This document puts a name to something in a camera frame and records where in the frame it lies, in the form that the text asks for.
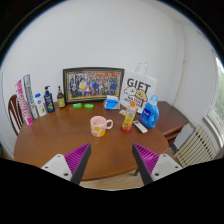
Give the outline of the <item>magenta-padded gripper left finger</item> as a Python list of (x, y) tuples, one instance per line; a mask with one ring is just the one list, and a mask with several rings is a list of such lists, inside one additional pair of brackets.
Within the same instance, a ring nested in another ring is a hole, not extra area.
[(91, 144), (87, 143), (66, 155), (56, 154), (42, 169), (79, 185), (90, 155)]

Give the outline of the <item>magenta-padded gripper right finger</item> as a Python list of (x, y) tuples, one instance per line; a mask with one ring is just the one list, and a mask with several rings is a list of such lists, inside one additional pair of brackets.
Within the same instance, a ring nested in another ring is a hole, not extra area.
[(136, 143), (132, 146), (132, 154), (136, 160), (144, 185), (152, 183), (182, 169), (182, 167), (169, 155), (158, 155), (150, 149)]

